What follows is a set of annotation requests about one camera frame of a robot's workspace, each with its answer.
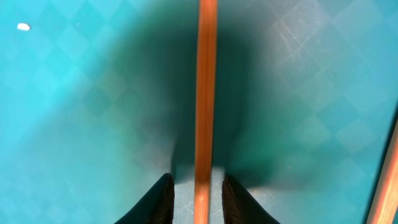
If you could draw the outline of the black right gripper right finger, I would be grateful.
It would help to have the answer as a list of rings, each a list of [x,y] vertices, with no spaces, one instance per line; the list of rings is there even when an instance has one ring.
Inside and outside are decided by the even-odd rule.
[[[231,175],[223,180],[222,206],[225,224],[279,224]]]

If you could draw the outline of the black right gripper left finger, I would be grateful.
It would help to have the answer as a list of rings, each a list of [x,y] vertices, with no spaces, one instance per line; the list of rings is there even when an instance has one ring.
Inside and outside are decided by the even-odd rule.
[[[165,173],[115,224],[172,224],[174,185],[172,175]]]

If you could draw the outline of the wooden chopstick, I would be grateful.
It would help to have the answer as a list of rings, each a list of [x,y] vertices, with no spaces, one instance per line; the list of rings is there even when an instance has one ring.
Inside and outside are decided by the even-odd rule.
[[[195,107],[194,224],[208,224],[213,147],[218,1],[200,0]]]
[[[392,224],[397,210],[397,123],[383,162],[366,224]]]

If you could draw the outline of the teal serving tray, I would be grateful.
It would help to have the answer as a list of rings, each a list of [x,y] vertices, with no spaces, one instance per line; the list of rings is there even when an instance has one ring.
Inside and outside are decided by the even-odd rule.
[[[197,1],[1,2],[1,222],[114,223],[166,172],[193,222]],[[364,223],[397,119],[397,2],[218,3],[210,222]]]

